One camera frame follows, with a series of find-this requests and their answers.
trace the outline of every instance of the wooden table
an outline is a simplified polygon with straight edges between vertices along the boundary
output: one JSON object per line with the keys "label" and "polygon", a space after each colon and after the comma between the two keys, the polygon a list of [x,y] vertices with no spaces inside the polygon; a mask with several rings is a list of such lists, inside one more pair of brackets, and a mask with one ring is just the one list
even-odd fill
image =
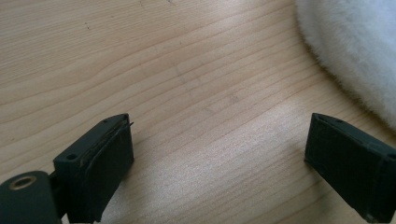
{"label": "wooden table", "polygon": [[396,146],[318,66],[292,0],[1,1],[0,74],[1,182],[130,114],[103,223],[365,223],[303,162],[311,114]]}

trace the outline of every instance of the black plastic piece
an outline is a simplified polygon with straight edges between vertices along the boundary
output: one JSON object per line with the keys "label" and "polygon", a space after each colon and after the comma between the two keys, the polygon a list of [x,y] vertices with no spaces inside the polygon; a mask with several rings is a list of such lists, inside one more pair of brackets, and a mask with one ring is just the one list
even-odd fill
{"label": "black plastic piece", "polygon": [[41,171],[16,175],[0,186],[0,223],[61,223],[49,176]]}
{"label": "black plastic piece", "polygon": [[0,223],[100,221],[134,162],[128,114],[104,119],[54,159],[55,172],[29,172],[0,186]]}
{"label": "black plastic piece", "polygon": [[305,161],[368,222],[391,222],[396,150],[352,125],[313,114]]}

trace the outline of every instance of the wood grain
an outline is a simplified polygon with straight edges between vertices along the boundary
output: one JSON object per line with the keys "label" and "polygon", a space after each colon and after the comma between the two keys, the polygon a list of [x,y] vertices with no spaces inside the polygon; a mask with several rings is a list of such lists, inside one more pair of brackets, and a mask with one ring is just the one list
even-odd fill
{"label": "wood grain", "polygon": [[396,146],[317,65],[291,0],[1,1],[0,75],[1,182],[130,114],[135,164],[103,223],[364,223],[303,162],[311,113]]}

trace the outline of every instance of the light wood surface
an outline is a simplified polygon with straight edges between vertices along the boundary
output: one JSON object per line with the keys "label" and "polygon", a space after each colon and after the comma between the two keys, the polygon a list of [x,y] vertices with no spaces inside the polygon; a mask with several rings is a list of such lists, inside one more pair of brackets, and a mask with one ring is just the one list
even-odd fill
{"label": "light wood surface", "polygon": [[365,223],[303,162],[311,114],[396,146],[317,65],[292,0],[1,1],[0,75],[1,182],[130,114],[103,223]]}

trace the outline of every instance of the white fluffy fabric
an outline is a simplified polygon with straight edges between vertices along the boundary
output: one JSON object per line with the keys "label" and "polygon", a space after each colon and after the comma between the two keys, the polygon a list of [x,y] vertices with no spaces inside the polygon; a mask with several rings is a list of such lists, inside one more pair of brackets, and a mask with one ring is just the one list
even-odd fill
{"label": "white fluffy fabric", "polygon": [[296,6],[320,63],[396,130],[396,1],[296,0]]}

